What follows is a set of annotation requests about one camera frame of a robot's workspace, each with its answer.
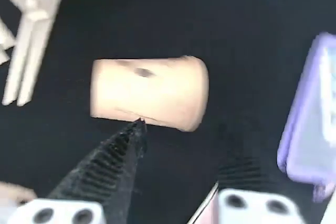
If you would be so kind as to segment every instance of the wine cork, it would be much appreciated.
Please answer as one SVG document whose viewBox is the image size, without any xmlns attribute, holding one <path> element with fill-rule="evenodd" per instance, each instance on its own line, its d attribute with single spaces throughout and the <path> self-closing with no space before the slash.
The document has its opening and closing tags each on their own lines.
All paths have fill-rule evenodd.
<svg viewBox="0 0 336 224">
<path fill-rule="evenodd" d="M 19 204 L 20 202 L 27 202 L 37 198 L 33 190 L 13 185 L 5 182 L 0 182 L 0 198 L 11 200 Z"/>
<path fill-rule="evenodd" d="M 193 131 L 208 99 L 208 72 L 198 58 L 96 60 L 91 116 Z"/>
</svg>

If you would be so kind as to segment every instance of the black background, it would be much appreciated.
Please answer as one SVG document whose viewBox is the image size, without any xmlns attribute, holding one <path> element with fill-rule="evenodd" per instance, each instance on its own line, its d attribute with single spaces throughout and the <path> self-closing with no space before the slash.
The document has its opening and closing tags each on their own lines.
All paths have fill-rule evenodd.
<svg viewBox="0 0 336 224">
<path fill-rule="evenodd" d="M 19 11 L 0 0 L 0 13 L 16 32 Z M 126 125 L 90 117 L 95 59 L 193 55 L 211 80 L 203 123 L 193 133 L 148 127 L 129 223 L 186 223 L 216 181 L 223 143 L 235 136 L 272 171 L 276 192 L 319 223 L 325 204 L 313 204 L 311 186 L 278 171 L 276 150 L 321 31 L 336 33 L 334 0 L 62 0 L 32 102 L 0 106 L 0 180 L 46 196 Z M 0 90 L 7 72 L 0 66 Z"/>
</svg>

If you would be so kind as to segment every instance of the purple container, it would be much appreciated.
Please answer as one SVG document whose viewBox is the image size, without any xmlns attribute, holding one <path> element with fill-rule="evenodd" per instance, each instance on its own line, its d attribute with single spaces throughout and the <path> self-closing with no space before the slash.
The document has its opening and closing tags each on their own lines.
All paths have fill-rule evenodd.
<svg viewBox="0 0 336 224">
<path fill-rule="evenodd" d="M 336 182 L 336 148 L 323 137 L 320 61 L 325 50 L 336 52 L 336 37 L 322 33 L 309 50 L 278 148 L 277 163 L 291 180 L 315 185 L 314 201 L 329 197 Z"/>
</svg>

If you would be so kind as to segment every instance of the mounting hole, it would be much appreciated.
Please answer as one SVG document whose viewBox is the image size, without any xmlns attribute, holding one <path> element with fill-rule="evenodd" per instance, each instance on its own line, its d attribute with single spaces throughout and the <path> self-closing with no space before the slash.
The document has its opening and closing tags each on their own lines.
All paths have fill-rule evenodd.
<svg viewBox="0 0 336 224">
<path fill-rule="evenodd" d="M 80 210 L 72 219 L 73 224 L 90 224 L 93 220 L 93 213 L 89 209 Z"/>
<path fill-rule="evenodd" d="M 226 198 L 226 203 L 235 208 L 246 208 L 245 201 L 237 195 L 230 195 Z"/>
<path fill-rule="evenodd" d="M 47 223 L 52 219 L 52 216 L 54 215 L 54 210 L 51 208 L 45 208 L 40 210 L 37 214 L 35 214 L 33 222 L 34 223 Z"/>
<path fill-rule="evenodd" d="M 288 214 L 287 206 L 277 200 L 270 200 L 267 202 L 267 208 L 270 212 L 274 212 L 276 214 L 286 215 Z"/>
</svg>

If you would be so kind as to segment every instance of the white frame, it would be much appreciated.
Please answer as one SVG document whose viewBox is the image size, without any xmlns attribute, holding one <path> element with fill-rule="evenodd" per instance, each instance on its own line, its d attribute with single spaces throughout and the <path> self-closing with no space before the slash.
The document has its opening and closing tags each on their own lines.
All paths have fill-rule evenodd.
<svg viewBox="0 0 336 224">
<path fill-rule="evenodd" d="M 9 65 L 2 104 L 8 105 L 17 100 L 17 105 L 23 106 L 32 99 L 39 68 L 61 0 L 10 1 L 21 10 L 22 17 Z M 7 36 L 7 40 L 11 41 L 10 35 Z M 5 49 L 0 41 L 0 64 L 3 63 L 1 60 L 8 59 Z"/>
</svg>

